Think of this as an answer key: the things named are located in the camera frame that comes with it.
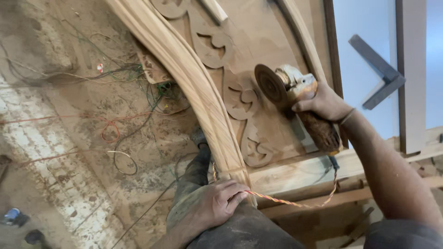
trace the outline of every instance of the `twisted red and yellow cord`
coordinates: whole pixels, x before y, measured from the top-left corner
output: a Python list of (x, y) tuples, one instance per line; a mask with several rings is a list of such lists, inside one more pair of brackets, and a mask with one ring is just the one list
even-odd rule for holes
[[(217, 171), (215, 170), (215, 162), (212, 163), (212, 172), (214, 174), (214, 182), (217, 181)], [(304, 208), (316, 208), (316, 207), (322, 207), (325, 206), (326, 204), (328, 204), (328, 202), (331, 201), (332, 196), (334, 196), (335, 191), (337, 190), (337, 169), (334, 169), (334, 187), (332, 188), (331, 193), (328, 196), (328, 199), (326, 199), (326, 201), (324, 201), (322, 204), (316, 204), (316, 205), (306, 205), (306, 204), (299, 204), (296, 202), (290, 202), (290, 201), (285, 201), (285, 200), (280, 200), (280, 199), (276, 199), (273, 198), (269, 195), (262, 195), (253, 191), (249, 191), (246, 190), (244, 191), (245, 193), (251, 194), (251, 195), (256, 195), (258, 197), (262, 197), (262, 198), (266, 198), (268, 200), (274, 201), (274, 202), (280, 202), (280, 203), (284, 203), (284, 204), (288, 204), (288, 205), (293, 205), (293, 206), (297, 206), (297, 207), (304, 207)]]

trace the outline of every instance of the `hand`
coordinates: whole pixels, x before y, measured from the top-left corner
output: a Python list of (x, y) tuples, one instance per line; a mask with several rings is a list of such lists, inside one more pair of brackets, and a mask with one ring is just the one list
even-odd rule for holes
[(234, 180), (217, 181), (207, 187), (203, 197), (188, 213), (192, 222), (198, 223), (202, 231), (225, 223), (237, 206), (248, 196), (242, 192), (250, 190), (248, 186)]
[(318, 82), (317, 95), (310, 100), (302, 100), (293, 105), (294, 112), (313, 111), (330, 121), (340, 121), (352, 110), (326, 82)]

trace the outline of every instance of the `angle grinder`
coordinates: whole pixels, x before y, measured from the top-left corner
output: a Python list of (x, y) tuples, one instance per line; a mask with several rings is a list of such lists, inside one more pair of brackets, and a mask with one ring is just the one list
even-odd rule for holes
[[(312, 99), (317, 94), (315, 77), (312, 74), (303, 75), (291, 65), (282, 65), (273, 71), (263, 64), (258, 64), (254, 72), (261, 91), (284, 113), (293, 113), (290, 110), (295, 103)], [(342, 140), (330, 121), (312, 111), (297, 114), (320, 151), (333, 156), (342, 150)]]

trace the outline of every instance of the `white wall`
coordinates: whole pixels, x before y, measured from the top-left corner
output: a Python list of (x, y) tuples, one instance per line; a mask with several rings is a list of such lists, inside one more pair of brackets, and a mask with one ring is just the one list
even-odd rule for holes
[(398, 92), (395, 91), (373, 110), (363, 110), (361, 105), (364, 100), (384, 82), (348, 43), (354, 34), (358, 34), (397, 68), (395, 1), (334, 0), (334, 14), (345, 101), (362, 111), (384, 139), (398, 136)]
[(443, 125), (443, 1), (427, 0), (426, 129)]

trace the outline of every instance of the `leg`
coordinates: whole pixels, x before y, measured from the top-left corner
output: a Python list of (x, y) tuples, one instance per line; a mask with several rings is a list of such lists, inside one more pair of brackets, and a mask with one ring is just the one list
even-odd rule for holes
[(211, 159), (211, 150), (207, 144), (200, 144), (199, 147), (200, 152), (188, 164), (185, 174), (177, 184), (172, 206), (177, 204), (182, 197), (208, 184), (208, 168)]

